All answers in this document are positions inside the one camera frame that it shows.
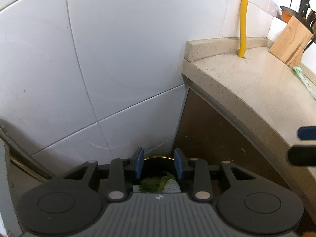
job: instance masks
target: yellow gas hose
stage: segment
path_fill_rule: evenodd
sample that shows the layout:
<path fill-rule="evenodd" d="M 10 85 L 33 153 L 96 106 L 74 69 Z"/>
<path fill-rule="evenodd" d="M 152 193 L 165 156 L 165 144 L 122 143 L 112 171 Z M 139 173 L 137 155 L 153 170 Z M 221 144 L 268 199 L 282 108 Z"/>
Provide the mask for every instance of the yellow gas hose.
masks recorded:
<path fill-rule="evenodd" d="M 247 45 L 247 30 L 246 30 L 246 16 L 247 16 L 248 0 L 241 0 L 240 4 L 240 49 L 238 56 L 243 58 L 245 56 Z"/>

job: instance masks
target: green packet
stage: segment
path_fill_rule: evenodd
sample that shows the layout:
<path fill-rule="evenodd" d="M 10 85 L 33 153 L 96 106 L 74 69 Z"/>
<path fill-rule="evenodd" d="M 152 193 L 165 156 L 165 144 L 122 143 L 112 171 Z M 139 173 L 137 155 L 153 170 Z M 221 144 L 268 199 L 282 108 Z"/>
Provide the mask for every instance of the green packet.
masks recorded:
<path fill-rule="evenodd" d="M 300 77 L 300 79 L 302 80 L 303 84 L 306 86 L 307 90 L 310 92 L 310 94 L 316 100 L 316 92 L 313 91 L 311 85 L 309 84 L 308 80 L 306 79 L 305 75 L 303 74 L 301 67 L 293 67 L 293 70 Z"/>

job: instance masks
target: gray panel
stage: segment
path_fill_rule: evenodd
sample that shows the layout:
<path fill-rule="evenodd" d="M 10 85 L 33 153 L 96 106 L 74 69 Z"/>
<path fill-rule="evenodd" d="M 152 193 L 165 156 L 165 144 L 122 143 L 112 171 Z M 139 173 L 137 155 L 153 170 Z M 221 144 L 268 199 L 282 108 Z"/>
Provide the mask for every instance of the gray panel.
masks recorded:
<path fill-rule="evenodd" d="M 25 233 L 23 237 L 35 237 Z M 72 237 L 246 237 L 227 226 L 210 204 L 186 193 L 134 193 L 126 202 L 111 203 L 90 228 Z M 284 237 L 296 237 L 287 233 Z"/>

